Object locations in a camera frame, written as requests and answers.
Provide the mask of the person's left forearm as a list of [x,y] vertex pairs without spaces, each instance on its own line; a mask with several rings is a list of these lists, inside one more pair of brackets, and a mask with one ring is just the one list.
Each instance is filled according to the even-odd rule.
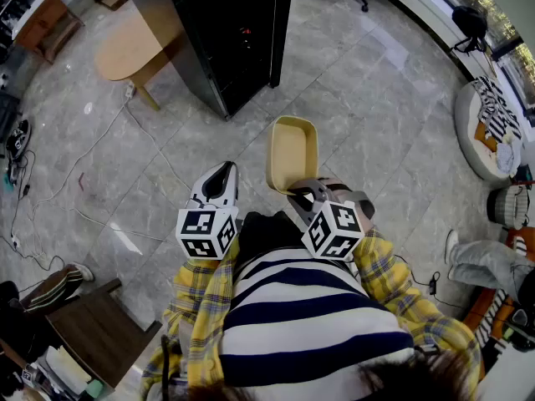
[[145,366],[140,401],[155,401],[165,378],[187,387],[223,380],[219,342],[232,300],[232,279],[239,253],[235,240],[220,261],[188,260],[173,282],[175,297],[164,313],[165,341]]

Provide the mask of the person's black skirt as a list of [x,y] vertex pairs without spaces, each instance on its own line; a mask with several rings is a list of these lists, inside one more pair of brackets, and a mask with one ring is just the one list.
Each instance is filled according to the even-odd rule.
[[303,233],[284,211],[273,216],[251,211],[246,215],[238,236],[237,264],[278,249],[304,248],[302,236]]

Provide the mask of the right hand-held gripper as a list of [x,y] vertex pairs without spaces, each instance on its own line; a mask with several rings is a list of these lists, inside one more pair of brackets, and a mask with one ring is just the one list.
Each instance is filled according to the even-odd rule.
[[302,237],[317,259],[345,261],[363,240],[362,215],[371,219],[375,206],[363,191],[332,192],[318,179],[293,184],[288,201],[307,226]]

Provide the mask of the black round floor device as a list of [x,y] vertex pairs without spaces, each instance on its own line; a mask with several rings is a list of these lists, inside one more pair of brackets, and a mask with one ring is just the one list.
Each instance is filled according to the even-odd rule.
[[26,150],[31,137],[32,126],[28,119],[23,119],[6,141],[6,151],[10,160],[18,160]]

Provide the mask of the brown wooden cabinet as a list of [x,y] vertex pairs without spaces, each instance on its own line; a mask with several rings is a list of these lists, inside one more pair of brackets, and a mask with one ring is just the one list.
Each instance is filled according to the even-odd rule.
[[62,0],[35,0],[13,28],[12,40],[52,65],[83,26]]

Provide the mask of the black and white striped cloth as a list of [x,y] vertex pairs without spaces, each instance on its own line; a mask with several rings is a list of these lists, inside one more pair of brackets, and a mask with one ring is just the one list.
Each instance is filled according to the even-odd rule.
[[479,76],[472,82],[480,101],[479,121],[485,127],[485,139],[493,138],[501,143],[507,133],[522,141],[522,131],[517,116],[509,109],[502,86],[487,76]]

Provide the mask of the person's right hand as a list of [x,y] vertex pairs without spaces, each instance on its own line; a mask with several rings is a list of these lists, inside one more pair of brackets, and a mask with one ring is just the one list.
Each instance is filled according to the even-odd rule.
[[332,192],[337,192],[337,191],[351,192],[352,191],[346,184],[344,184],[341,180],[336,179],[336,178],[320,177],[318,178],[318,180],[323,185],[325,185],[328,189],[330,189]]

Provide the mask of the dark wooden table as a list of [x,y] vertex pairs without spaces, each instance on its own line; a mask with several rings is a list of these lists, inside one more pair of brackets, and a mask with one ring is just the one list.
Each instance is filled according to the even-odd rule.
[[112,297],[115,278],[47,316],[66,350],[107,389],[114,390],[143,353],[162,323],[146,329]]

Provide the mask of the person's right forearm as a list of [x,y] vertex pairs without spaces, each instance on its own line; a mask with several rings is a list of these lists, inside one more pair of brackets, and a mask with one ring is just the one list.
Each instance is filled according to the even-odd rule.
[[368,295],[392,312],[416,346],[433,345],[461,360],[461,388],[474,399],[481,371],[481,349],[464,323],[438,310],[410,279],[409,267],[394,254],[392,242],[371,225],[354,250],[354,263]]

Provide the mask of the grey round pouf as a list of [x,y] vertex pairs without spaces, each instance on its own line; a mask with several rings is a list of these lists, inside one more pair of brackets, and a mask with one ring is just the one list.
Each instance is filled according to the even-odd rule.
[[499,182],[512,178],[521,164],[523,132],[522,141],[511,133],[507,133],[501,143],[493,138],[485,139],[485,127],[478,119],[481,101],[473,81],[461,89],[455,102],[454,120],[461,151],[483,180]]

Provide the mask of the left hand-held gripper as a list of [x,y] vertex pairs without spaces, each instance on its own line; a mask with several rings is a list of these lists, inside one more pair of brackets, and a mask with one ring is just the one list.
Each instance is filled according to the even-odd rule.
[[221,260],[237,235],[238,171],[232,161],[210,168],[179,210],[176,240],[189,259]]

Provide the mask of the black backpack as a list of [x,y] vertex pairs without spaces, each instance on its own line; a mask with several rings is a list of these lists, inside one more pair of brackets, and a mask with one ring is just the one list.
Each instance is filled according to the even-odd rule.
[[481,53],[487,51],[487,19],[480,11],[467,6],[457,6],[453,8],[451,18],[466,36],[463,40],[455,43],[451,50],[466,54],[472,51]]

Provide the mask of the yellow plastic tray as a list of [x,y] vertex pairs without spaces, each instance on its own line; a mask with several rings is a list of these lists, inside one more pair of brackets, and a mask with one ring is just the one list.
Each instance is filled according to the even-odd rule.
[[284,195],[298,181],[318,176],[318,133],[315,125],[297,116],[279,116],[267,141],[266,182]]

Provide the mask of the light wooden rounded table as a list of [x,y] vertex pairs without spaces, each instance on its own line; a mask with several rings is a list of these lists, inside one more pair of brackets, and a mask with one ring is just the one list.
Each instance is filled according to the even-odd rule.
[[129,80],[155,111],[160,106],[145,88],[179,52],[183,27],[164,29],[158,39],[138,11],[134,11],[102,42],[95,55],[100,74],[110,81]]

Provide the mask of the person's striped shirt torso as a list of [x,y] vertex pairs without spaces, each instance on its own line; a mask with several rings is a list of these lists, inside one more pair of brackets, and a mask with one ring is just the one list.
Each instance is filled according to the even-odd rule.
[[303,248],[240,261],[218,357],[224,381],[257,401],[359,401],[359,369],[402,363],[412,336],[336,261]]

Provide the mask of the striped woven basket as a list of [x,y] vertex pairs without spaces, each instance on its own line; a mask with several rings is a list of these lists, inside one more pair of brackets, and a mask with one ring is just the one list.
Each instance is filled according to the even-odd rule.
[[527,226],[529,207],[529,189],[525,185],[496,189],[487,197],[488,219],[508,229],[520,230]]

